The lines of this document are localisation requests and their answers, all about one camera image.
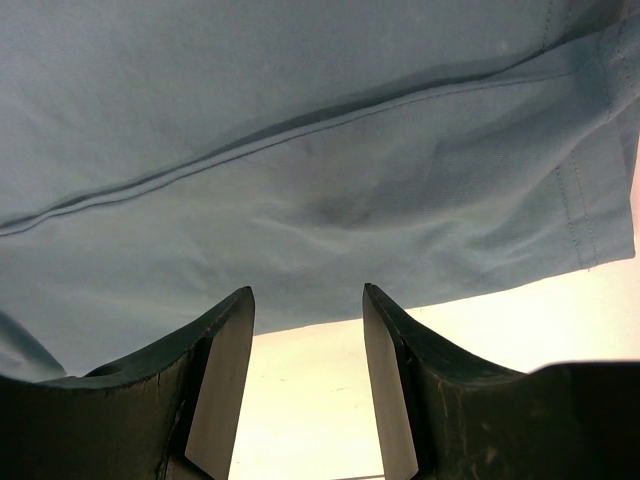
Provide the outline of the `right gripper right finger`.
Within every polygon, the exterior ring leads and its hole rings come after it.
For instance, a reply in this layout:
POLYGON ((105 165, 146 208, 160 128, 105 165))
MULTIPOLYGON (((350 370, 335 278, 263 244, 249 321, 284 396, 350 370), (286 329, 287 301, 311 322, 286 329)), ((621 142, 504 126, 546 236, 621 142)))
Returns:
POLYGON ((363 290, 363 327, 388 479, 635 479, 639 365, 552 364, 521 373, 363 290))

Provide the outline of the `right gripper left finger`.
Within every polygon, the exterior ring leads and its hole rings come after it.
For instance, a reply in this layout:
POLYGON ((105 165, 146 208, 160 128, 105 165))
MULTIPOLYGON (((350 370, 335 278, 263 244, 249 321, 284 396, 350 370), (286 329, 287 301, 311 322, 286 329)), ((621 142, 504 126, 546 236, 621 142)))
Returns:
POLYGON ((225 479, 252 348, 253 292, 82 377, 1 381, 5 479, 225 479))

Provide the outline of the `grey-blue t shirt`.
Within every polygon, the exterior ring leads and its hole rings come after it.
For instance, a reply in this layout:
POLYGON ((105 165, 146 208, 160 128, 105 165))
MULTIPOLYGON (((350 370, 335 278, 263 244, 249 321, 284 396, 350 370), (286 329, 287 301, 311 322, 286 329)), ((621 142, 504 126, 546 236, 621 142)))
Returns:
POLYGON ((1 371, 629 258, 635 1, 5 1, 1 371))

